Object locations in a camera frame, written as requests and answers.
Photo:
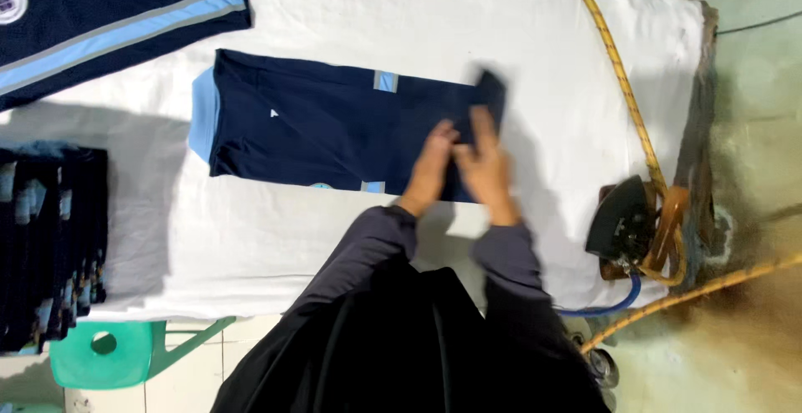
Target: embroidered patch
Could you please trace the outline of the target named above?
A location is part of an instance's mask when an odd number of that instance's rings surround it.
[[[28,0],[0,0],[0,25],[19,20],[28,10]]]

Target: white cloth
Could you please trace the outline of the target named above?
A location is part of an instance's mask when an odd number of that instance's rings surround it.
[[[667,180],[687,119],[703,18],[686,0],[596,0]],[[214,49],[469,82],[477,64],[509,81],[502,139],[556,304],[609,305],[584,252],[599,187],[647,175],[605,47],[581,0],[251,0],[255,27],[197,42],[13,111],[6,139],[68,139],[112,159],[104,305],[90,320],[213,318],[284,311],[365,208],[391,195],[208,177],[186,147],[192,80]],[[449,205],[421,223],[417,265],[454,267],[481,305],[467,258],[483,207]],[[667,290],[646,282],[639,304]]]

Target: blue hose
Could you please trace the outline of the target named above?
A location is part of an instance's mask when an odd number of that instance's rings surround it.
[[[578,309],[578,310],[571,310],[571,309],[559,309],[556,308],[555,311],[557,314],[561,316],[568,316],[568,317],[596,317],[596,316],[606,316],[608,314],[615,313],[617,311],[621,311],[622,309],[628,308],[635,302],[637,296],[641,293],[641,277],[638,275],[636,270],[633,270],[629,273],[629,278],[632,280],[632,290],[627,295],[627,298],[619,302],[617,305],[607,306],[604,308],[586,308],[586,309]]]

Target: stool hole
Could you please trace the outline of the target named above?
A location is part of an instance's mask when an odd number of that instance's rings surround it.
[[[92,337],[92,343],[89,346],[98,354],[109,355],[117,348],[117,338],[108,332],[98,332]]]

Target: hand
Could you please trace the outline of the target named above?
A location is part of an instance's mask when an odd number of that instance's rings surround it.
[[[443,192],[446,166],[458,138],[459,131],[454,129],[450,120],[442,120],[437,124],[426,137],[424,150],[420,152],[412,168],[412,180],[396,202],[397,205],[415,217],[420,217],[439,200],[440,193]]]
[[[507,152],[499,144],[493,117],[485,106],[475,106],[471,124],[476,152],[470,145],[454,146],[462,181],[476,201],[487,205],[490,223],[505,227],[520,223],[520,210],[509,194]]]

